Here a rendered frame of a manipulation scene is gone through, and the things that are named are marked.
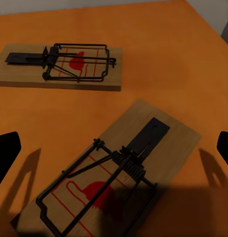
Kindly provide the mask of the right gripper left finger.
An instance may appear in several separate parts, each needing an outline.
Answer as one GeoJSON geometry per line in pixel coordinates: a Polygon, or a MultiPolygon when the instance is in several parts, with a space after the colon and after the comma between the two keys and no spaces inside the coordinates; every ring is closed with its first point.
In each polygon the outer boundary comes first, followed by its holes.
{"type": "Polygon", "coordinates": [[[21,151],[17,131],[0,135],[0,184],[21,151]]]}

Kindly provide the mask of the mousetrap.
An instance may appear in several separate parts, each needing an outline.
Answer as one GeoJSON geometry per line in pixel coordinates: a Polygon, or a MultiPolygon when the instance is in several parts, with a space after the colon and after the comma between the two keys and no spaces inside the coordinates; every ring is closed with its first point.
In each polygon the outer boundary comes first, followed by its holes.
{"type": "Polygon", "coordinates": [[[19,237],[135,237],[201,138],[139,98],[9,223],[19,237]]]}
{"type": "Polygon", "coordinates": [[[122,47],[8,43],[0,54],[0,87],[120,92],[122,47]]]}

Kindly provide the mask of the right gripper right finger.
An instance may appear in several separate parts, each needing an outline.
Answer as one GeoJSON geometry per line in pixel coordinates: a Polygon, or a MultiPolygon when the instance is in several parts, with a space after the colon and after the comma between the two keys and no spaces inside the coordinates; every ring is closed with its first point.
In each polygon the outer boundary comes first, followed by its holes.
{"type": "Polygon", "coordinates": [[[221,131],[218,138],[217,149],[228,164],[228,132],[221,131]]]}

